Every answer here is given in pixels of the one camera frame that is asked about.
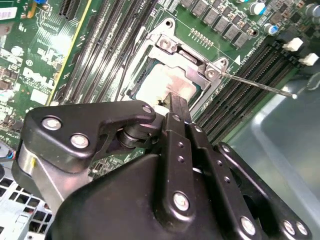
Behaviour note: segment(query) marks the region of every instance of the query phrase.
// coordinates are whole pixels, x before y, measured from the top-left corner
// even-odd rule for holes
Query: ram slot
[[[103,83],[102,90],[100,91],[96,102],[102,102],[104,100],[104,97],[107,94],[107,91],[109,90],[113,80],[115,79],[117,73],[119,72],[121,66],[123,65],[123,62],[126,60],[126,58],[130,55],[132,48],[134,47],[135,39],[141,29],[142,26],[144,26],[155,8],[158,1],[148,1],[147,4],[144,4],[143,9],[140,12],[139,21],[135,22],[133,31],[130,37],[128,37],[128,40],[124,44],[124,47],[121,49],[120,53],[118,54],[115,64],[113,65],[113,71],[110,72],[106,78],[106,80]]]
[[[88,88],[88,91],[86,92],[84,100],[82,101],[83,103],[89,103],[91,101],[92,96],[106,71],[106,68],[110,64],[112,57],[115,54],[115,51],[117,50],[117,47],[124,40],[125,35],[129,31],[130,27],[133,25],[133,21],[137,17],[137,12],[141,7],[142,2],[143,0],[130,1],[130,5],[124,14],[125,21],[123,21],[122,24],[117,27],[117,31],[113,35],[112,41],[110,42],[109,48],[107,50],[107,54],[104,56],[103,60],[99,64],[96,74],[93,77],[93,80],[91,81],[91,84]]]

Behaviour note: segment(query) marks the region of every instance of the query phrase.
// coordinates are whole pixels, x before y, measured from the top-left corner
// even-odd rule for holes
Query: black connector
[[[70,21],[75,18],[79,5],[80,0],[63,0],[59,15]]]

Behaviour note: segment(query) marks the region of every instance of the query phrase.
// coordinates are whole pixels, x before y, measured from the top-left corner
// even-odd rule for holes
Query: green circuit board
[[[52,103],[60,104],[62,95],[67,100],[74,93],[82,98],[87,94],[93,79],[99,76],[98,69],[96,72],[93,69],[85,79],[83,88],[77,91],[78,80],[71,81],[88,42],[97,43],[99,40],[92,35],[92,31],[96,25],[103,24],[99,22],[102,9],[105,9],[105,15],[108,16],[111,13],[117,13],[114,7],[120,2],[123,3],[118,7],[118,21],[114,24],[116,29],[122,24],[121,21],[128,21],[126,17],[129,16],[129,9],[134,6],[133,4],[139,2],[140,6],[137,9],[143,11],[148,3],[145,0],[137,3],[129,0],[78,0],[75,2],[77,8],[74,15],[66,19],[61,16],[63,0],[47,0],[44,4],[35,4],[33,0],[0,0],[0,80],[6,87],[6,90],[0,94],[0,139],[14,148],[19,144],[20,130],[28,111],[49,106]],[[190,5],[185,6],[184,2],[190,2]],[[316,42],[320,36],[319,27],[306,17],[306,4],[302,0],[267,0],[264,14],[255,16],[249,14],[249,7],[253,0],[244,3],[233,0],[202,1],[206,3],[206,9],[200,14],[197,12],[199,2],[200,0],[159,0],[147,16],[144,23],[146,29],[141,39],[164,19],[172,18],[175,21],[176,37],[209,62],[226,57],[229,60],[227,72],[235,74],[268,36],[264,31],[267,23],[276,25],[279,33],[293,28],[308,42]],[[5,19],[8,18],[8,14],[1,19],[1,10],[4,13],[5,9],[11,11],[8,13],[12,14],[9,19]],[[236,27],[237,35],[244,36],[243,45],[228,39],[225,31],[215,27],[217,25],[205,22],[209,9],[213,9],[219,19],[223,18],[228,25]],[[120,46],[126,41],[132,41],[125,36],[127,35],[122,36],[123,42],[120,42]],[[108,39],[113,37],[111,31]],[[108,43],[104,42],[104,47],[107,49]],[[119,52],[116,51],[111,59],[116,59],[118,55]],[[115,68],[116,63],[112,60],[110,66]],[[296,71],[297,69],[293,69],[281,84],[288,81]],[[103,101],[113,99],[119,81],[111,78],[110,86],[103,92],[104,82],[107,80],[104,75],[101,79],[99,78],[88,102],[96,102],[101,94],[103,94]],[[195,119],[218,93],[212,92],[212,95],[205,100],[203,107],[196,111]],[[136,157],[136,153],[141,154],[142,151],[138,150],[132,156]],[[115,167],[126,159],[126,156],[109,158],[111,162],[117,163],[113,164]]]

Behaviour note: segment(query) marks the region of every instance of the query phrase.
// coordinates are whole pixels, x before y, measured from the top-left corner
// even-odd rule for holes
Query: motherboard
[[[0,0],[0,139],[17,149],[33,108],[175,92],[212,144],[227,140],[273,94],[217,73],[281,88],[318,60],[319,17],[303,0]]]

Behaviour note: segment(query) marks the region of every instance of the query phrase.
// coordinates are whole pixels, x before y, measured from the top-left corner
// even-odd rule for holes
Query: black plastic bracket
[[[59,120],[62,127],[46,129],[42,125],[45,118]],[[26,115],[21,139],[31,153],[41,153],[44,160],[65,172],[79,173],[92,160],[108,156],[119,129],[149,124],[155,118],[154,110],[139,100],[40,107]],[[71,137],[75,134],[85,136],[89,145],[82,149],[73,146]]]

